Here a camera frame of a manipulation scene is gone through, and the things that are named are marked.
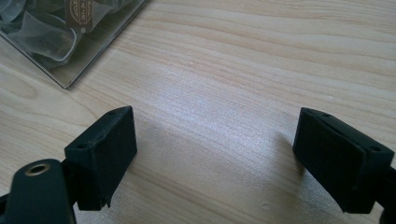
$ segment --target label on packaging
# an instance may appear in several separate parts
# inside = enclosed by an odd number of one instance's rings
[[[66,27],[92,27],[93,0],[65,0]]]

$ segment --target transparent box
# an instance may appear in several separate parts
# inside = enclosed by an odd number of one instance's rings
[[[0,36],[64,89],[148,0],[0,0]]]

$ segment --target wood grain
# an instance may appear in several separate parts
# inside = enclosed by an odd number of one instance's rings
[[[343,214],[291,145],[307,106],[396,148],[395,1],[153,0],[70,91],[1,48],[1,194],[132,105],[138,154],[78,223],[378,223],[378,204]]]

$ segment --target light wood surface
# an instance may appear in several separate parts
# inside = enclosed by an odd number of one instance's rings
[[[78,223],[378,223],[378,204],[343,214],[291,145],[307,106],[396,148],[393,0],[153,0],[69,91],[2,46],[0,194],[132,105],[138,154]]]

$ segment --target mounting hole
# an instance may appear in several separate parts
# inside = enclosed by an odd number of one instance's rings
[[[77,148],[83,149],[83,148],[86,148],[87,146],[88,146],[88,144],[83,143],[83,144],[79,144],[79,145],[77,146]]]
[[[370,147],[372,151],[381,151],[380,147]]]
[[[42,164],[38,164],[38,165],[34,165],[34,166],[30,167],[25,172],[25,174],[28,175],[28,176],[41,175],[41,174],[47,172],[49,168],[50,168],[49,164],[42,163]]]

